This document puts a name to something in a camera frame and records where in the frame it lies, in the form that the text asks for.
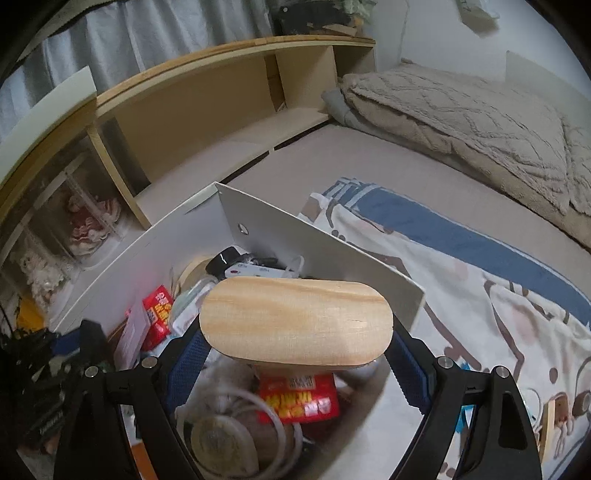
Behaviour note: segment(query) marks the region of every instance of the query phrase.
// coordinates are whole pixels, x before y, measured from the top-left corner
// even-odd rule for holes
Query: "hole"
[[[525,450],[527,441],[523,431],[523,425],[519,418],[517,405],[513,396],[508,393],[503,395],[503,409],[501,412],[501,429],[499,431],[499,445],[503,448]]]

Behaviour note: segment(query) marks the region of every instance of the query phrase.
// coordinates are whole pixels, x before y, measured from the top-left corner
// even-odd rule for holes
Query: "beige fluffy blanket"
[[[343,79],[370,123],[427,151],[453,155],[498,190],[591,248],[591,135],[511,85],[403,63]]]

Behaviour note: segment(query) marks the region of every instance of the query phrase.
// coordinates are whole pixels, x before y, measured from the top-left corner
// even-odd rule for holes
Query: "blue stripe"
[[[355,183],[339,199],[339,204],[345,205],[357,192],[371,185]],[[352,209],[386,229],[542,295],[568,310],[583,325],[587,325],[591,319],[589,299],[550,267],[540,265],[501,242],[458,225],[420,203],[380,187],[362,196]]]

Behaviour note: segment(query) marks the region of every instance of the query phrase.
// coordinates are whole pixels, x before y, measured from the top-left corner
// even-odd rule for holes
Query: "white board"
[[[239,224],[249,235],[240,232]],[[125,310],[163,284],[171,286],[189,262],[237,244],[288,263],[302,255],[304,275],[365,283],[380,292],[409,329],[424,292],[412,280],[366,253],[246,193],[211,184],[142,234],[109,265],[57,326],[66,332],[82,319],[109,333]]]

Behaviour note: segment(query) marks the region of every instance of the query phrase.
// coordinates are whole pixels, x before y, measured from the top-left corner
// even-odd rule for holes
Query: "clear plastic container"
[[[20,297],[31,298],[46,321],[61,313],[79,272],[70,258],[50,251],[37,235],[19,224],[0,260],[2,278]]]
[[[83,268],[93,268],[121,242],[131,217],[92,150],[84,141],[77,147],[34,202],[31,228]]]

